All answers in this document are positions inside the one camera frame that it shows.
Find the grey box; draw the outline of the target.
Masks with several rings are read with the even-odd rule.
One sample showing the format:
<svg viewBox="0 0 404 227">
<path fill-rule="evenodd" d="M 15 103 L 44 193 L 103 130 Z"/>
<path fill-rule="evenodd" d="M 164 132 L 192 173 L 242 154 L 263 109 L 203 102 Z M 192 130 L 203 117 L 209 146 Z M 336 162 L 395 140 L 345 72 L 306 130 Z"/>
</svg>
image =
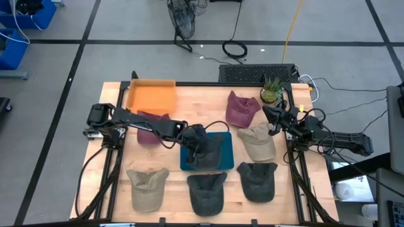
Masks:
<svg viewBox="0 0 404 227">
<path fill-rule="evenodd" d="M 377 227 L 391 227 L 388 201 L 404 203 L 404 175 L 379 168 L 376 179 Z"/>
</svg>

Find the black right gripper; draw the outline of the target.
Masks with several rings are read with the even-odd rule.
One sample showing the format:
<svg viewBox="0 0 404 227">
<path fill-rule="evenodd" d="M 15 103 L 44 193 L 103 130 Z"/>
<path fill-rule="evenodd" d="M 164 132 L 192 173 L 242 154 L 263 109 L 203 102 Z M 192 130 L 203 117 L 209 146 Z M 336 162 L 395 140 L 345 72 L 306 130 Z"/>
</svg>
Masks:
<svg viewBox="0 0 404 227">
<path fill-rule="evenodd" d="M 269 130 L 268 134 L 274 136 L 280 132 L 280 130 L 286 131 L 289 134 L 300 134 L 298 131 L 298 108 L 291 106 L 289 110 L 286 110 L 287 101 L 284 100 L 276 107 L 280 107 L 280 111 L 277 108 L 273 108 L 267 105 L 262 107 L 262 110 L 266 116 L 267 121 L 273 124 L 273 127 Z"/>
</svg>

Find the black baseball cap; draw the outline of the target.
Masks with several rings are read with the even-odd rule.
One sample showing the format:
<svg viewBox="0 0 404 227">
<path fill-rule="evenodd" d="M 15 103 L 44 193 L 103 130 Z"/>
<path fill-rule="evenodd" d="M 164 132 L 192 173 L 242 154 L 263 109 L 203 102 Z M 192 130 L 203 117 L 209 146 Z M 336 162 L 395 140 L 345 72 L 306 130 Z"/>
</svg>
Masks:
<svg viewBox="0 0 404 227">
<path fill-rule="evenodd" d="M 208 167 L 212 163 L 213 158 L 220 155 L 220 139 L 210 139 L 209 145 L 205 149 L 199 149 L 196 155 L 197 167 Z"/>
<path fill-rule="evenodd" d="M 227 173 L 191 175 L 187 178 L 189 196 L 194 213 L 198 216 L 216 216 L 224 207 L 223 185 Z"/>
<path fill-rule="evenodd" d="M 255 203 L 271 202 L 275 197 L 276 163 L 246 163 L 237 167 L 242 191 L 247 200 Z"/>
</svg>

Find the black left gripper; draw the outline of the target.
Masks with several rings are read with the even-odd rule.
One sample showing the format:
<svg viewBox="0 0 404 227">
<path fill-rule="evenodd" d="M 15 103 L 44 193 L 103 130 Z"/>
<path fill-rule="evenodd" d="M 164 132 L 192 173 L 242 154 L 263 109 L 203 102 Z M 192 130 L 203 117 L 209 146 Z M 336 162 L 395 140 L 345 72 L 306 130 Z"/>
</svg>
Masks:
<svg viewBox="0 0 404 227">
<path fill-rule="evenodd" d="M 182 145 L 189 148 L 187 163 L 194 166 L 199 149 L 208 147 L 210 138 L 201 124 L 190 125 L 182 133 Z"/>
</svg>

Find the maroon baseball cap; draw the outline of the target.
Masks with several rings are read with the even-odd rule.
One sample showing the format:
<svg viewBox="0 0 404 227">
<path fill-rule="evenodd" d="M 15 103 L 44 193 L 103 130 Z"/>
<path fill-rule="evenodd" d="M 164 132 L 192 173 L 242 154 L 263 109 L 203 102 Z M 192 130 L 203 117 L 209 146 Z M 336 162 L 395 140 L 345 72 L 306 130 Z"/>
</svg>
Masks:
<svg viewBox="0 0 404 227">
<path fill-rule="evenodd" d="M 165 113 L 163 115 L 155 115 L 152 113 L 147 113 L 147 112 L 143 112 L 141 110 L 139 110 L 137 112 L 138 115 L 144 116 L 144 117 L 148 117 L 154 120 L 162 120 L 162 119 L 170 119 L 170 116 L 168 113 Z M 138 130 L 137 133 L 137 142 L 140 145 L 144 145 L 144 146 L 156 146 L 159 145 L 159 139 L 156 135 L 154 135 L 154 133 L 152 132 L 148 132 L 148 131 L 142 131 L 142 130 Z"/>
<path fill-rule="evenodd" d="M 248 128 L 260 109 L 261 105 L 254 97 L 238 97 L 234 91 L 231 91 L 227 100 L 225 120 L 237 127 Z"/>
</svg>

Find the black perforated computer case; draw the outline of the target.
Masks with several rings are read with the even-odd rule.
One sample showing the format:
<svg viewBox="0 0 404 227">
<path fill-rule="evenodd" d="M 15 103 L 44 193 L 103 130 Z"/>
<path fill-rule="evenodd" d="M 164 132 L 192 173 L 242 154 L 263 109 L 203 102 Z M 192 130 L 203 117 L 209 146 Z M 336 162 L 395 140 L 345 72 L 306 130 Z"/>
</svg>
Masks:
<svg viewBox="0 0 404 227">
<path fill-rule="evenodd" d="M 220 83 L 257 83 L 264 77 L 279 78 L 282 83 L 298 83 L 300 74 L 295 64 L 238 64 L 220 65 Z"/>
</svg>

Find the orange plastic bin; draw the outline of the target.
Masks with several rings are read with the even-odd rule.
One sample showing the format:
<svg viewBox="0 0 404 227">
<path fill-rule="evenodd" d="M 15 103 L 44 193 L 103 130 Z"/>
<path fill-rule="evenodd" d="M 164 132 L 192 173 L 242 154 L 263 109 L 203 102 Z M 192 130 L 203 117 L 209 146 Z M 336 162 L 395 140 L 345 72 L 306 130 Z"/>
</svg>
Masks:
<svg viewBox="0 0 404 227">
<path fill-rule="evenodd" d="M 176 82 L 169 79 L 132 79 L 126 108 L 136 114 L 139 110 L 163 115 L 175 112 Z"/>
</svg>

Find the black item in crate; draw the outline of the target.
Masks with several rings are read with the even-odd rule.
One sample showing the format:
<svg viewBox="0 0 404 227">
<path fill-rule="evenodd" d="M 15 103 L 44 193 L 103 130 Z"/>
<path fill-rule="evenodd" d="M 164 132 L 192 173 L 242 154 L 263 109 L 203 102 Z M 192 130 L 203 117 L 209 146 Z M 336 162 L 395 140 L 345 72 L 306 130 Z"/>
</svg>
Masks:
<svg viewBox="0 0 404 227">
<path fill-rule="evenodd" d="M 17 0 L 15 3 L 15 10 L 19 15 L 34 15 L 42 9 L 44 9 L 42 0 Z"/>
</svg>

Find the beige baseball cap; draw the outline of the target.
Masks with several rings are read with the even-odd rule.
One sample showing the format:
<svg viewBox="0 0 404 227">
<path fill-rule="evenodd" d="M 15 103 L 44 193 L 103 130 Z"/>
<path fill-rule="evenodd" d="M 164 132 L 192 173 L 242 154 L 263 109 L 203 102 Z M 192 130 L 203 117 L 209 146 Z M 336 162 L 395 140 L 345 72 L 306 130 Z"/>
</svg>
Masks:
<svg viewBox="0 0 404 227">
<path fill-rule="evenodd" d="M 156 172 L 127 170 L 131 181 L 131 201 L 136 212 L 152 212 L 160 208 L 169 171 L 162 168 Z"/>
<path fill-rule="evenodd" d="M 237 136 L 253 161 L 262 162 L 275 158 L 276 147 L 273 138 L 269 135 L 270 128 L 269 123 L 262 122 L 256 127 L 238 130 Z"/>
</svg>

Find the grey flat base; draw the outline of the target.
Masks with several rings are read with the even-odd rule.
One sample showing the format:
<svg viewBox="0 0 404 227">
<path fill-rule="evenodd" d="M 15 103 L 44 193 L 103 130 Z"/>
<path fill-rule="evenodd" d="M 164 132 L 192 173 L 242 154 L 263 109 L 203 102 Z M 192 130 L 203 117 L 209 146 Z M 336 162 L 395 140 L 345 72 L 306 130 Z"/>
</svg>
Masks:
<svg viewBox="0 0 404 227">
<path fill-rule="evenodd" d="M 0 79 L 22 79 L 28 80 L 29 75 L 26 71 L 0 70 Z"/>
</svg>

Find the grey cabinet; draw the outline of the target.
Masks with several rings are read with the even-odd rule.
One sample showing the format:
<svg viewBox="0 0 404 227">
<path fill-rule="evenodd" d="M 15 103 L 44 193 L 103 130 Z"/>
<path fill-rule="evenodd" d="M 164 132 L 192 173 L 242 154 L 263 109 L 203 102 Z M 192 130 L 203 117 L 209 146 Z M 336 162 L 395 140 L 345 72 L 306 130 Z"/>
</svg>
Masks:
<svg viewBox="0 0 404 227">
<path fill-rule="evenodd" d="M 400 88 L 388 86 L 386 88 L 388 108 L 388 130 L 391 169 L 404 175 L 404 116 L 398 100 L 402 97 Z"/>
</svg>

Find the black aluminium table frame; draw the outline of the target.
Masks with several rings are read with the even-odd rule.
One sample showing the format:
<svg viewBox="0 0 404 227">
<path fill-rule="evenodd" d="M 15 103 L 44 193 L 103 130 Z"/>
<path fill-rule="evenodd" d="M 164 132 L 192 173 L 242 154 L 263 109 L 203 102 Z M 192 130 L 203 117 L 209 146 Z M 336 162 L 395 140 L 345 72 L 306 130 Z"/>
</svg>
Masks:
<svg viewBox="0 0 404 227">
<path fill-rule="evenodd" d="M 170 118 L 186 120 L 190 124 L 208 125 L 215 120 L 225 120 L 227 97 L 231 90 L 237 96 L 255 97 L 259 99 L 260 85 L 241 85 L 208 82 L 177 82 L 176 108 Z M 100 103 L 111 103 L 126 107 L 129 92 L 129 82 L 104 82 Z M 78 206 L 80 214 L 96 196 L 103 177 L 104 165 L 110 161 L 110 171 L 113 169 L 116 154 L 123 159 L 120 164 L 120 175 L 117 181 L 107 189 L 102 197 L 99 215 L 90 214 L 88 219 L 99 219 L 98 223 L 135 223 L 139 226 L 158 226 L 160 218 L 165 218 L 165 226 L 250 226 L 252 220 L 257 220 L 259 226 L 299 225 L 297 207 L 301 208 L 303 218 L 310 221 L 309 206 L 306 196 L 299 188 L 298 198 L 295 199 L 294 185 L 290 166 L 283 161 L 287 151 L 287 143 L 283 132 L 274 138 L 277 155 L 274 160 L 278 164 L 275 172 L 275 198 L 267 204 L 249 202 L 242 192 L 239 174 L 235 170 L 240 162 L 251 162 L 244 145 L 237 137 L 235 127 L 230 127 L 234 149 L 234 169 L 229 171 L 224 185 L 223 211 L 212 217 L 199 217 L 191 207 L 189 187 L 186 179 L 188 175 L 213 174 L 216 172 L 183 172 L 180 169 L 180 148 L 176 145 L 172 149 L 165 149 L 162 145 L 151 150 L 142 148 L 136 141 L 137 129 L 129 129 L 123 146 L 123 151 L 108 152 L 103 150 L 86 167 L 82 176 Z M 308 151 L 305 161 L 311 189 L 316 192 L 316 199 L 335 220 L 339 220 L 335 199 L 328 175 L 325 159 L 320 155 Z M 126 170 L 143 172 L 166 168 L 170 171 L 166 181 L 165 195 L 159 210 L 137 213 L 131 202 L 131 187 Z"/>
</svg>

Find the small blue storage crate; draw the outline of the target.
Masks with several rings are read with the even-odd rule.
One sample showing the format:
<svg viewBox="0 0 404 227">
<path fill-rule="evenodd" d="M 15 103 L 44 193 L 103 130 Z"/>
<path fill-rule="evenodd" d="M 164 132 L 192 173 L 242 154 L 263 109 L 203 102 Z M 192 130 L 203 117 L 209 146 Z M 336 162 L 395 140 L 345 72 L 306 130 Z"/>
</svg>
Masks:
<svg viewBox="0 0 404 227">
<path fill-rule="evenodd" d="M 0 29 L 0 70 L 15 70 L 28 47 L 27 41 L 14 29 Z"/>
</svg>

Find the potted succulent plant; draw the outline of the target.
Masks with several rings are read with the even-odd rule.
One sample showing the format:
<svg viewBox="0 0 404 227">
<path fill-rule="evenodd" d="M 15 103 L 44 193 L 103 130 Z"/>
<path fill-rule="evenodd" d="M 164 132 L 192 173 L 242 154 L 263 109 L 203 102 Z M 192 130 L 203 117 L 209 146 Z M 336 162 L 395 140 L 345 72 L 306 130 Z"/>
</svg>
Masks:
<svg viewBox="0 0 404 227">
<path fill-rule="evenodd" d="M 279 77 L 270 78 L 263 75 L 263 87 L 260 91 L 260 99 L 263 103 L 279 103 L 283 98 L 282 81 Z"/>
</svg>

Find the black beam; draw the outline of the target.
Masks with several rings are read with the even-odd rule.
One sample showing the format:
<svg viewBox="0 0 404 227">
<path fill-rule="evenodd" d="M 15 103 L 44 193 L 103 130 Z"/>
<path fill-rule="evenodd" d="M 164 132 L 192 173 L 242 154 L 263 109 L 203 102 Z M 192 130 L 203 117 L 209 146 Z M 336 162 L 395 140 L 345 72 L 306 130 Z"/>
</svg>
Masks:
<svg viewBox="0 0 404 227">
<path fill-rule="evenodd" d="M 347 166 L 331 170 L 328 172 L 328 175 L 330 177 L 330 182 L 339 182 L 374 173 L 379 168 L 391 170 L 390 153 L 380 154 L 358 163 L 348 164 Z"/>
</svg>

